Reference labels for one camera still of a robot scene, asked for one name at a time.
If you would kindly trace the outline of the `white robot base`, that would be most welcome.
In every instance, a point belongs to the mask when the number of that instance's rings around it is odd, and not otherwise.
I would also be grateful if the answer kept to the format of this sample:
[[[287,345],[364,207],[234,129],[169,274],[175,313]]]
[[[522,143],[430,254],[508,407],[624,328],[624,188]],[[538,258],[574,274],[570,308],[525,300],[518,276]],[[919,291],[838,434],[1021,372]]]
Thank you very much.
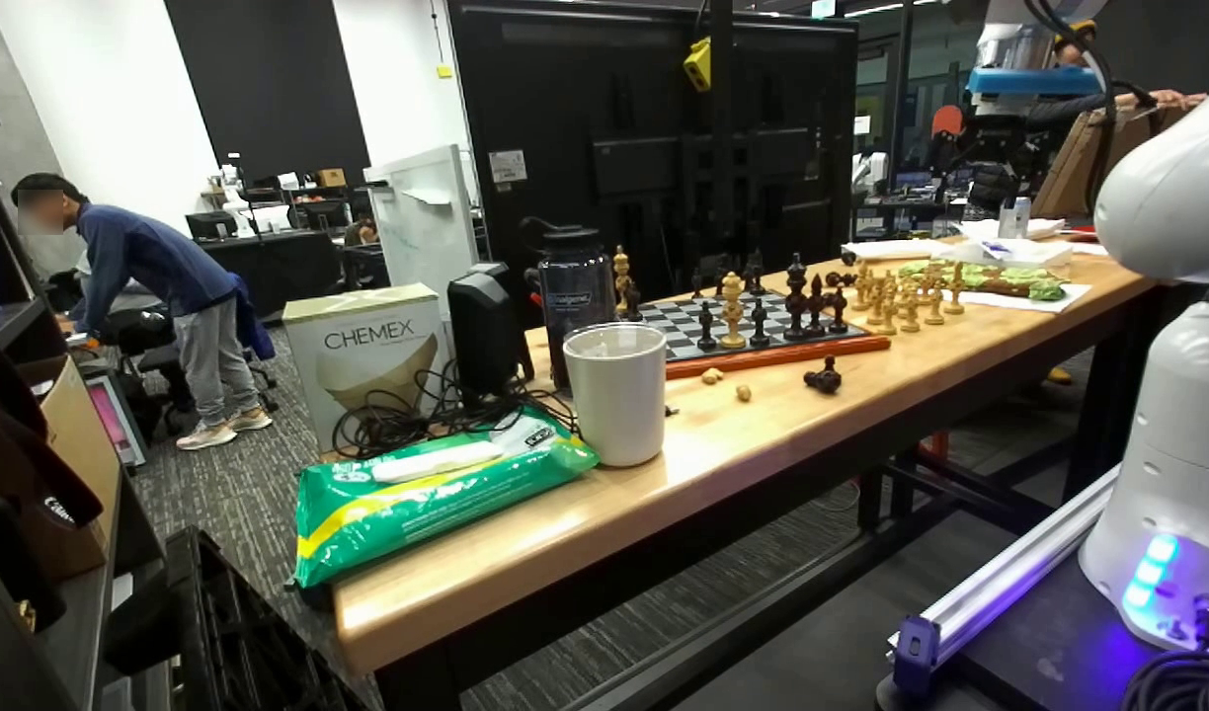
[[[1079,550],[1122,623],[1209,652],[1209,95],[1103,180],[1107,254],[1160,286],[1199,286],[1148,345],[1119,482]]]

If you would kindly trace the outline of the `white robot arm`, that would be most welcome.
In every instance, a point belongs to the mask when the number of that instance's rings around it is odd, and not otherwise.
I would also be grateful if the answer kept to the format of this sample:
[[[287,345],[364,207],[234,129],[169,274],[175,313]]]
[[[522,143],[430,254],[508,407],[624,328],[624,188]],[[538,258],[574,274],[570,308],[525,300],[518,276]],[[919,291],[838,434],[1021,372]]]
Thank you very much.
[[[1000,113],[1031,97],[1087,97],[1107,87],[1090,59],[1107,0],[989,0],[967,97]]]

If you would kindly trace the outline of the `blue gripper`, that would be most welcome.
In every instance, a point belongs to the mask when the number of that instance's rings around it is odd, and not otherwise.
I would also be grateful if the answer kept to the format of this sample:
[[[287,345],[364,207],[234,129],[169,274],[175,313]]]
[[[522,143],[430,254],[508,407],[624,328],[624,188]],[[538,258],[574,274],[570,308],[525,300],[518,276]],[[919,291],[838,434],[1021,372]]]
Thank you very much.
[[[991,97],[1079,97],[1099,95],[1103,78],[1087,67],[973,67],[965,92]]]

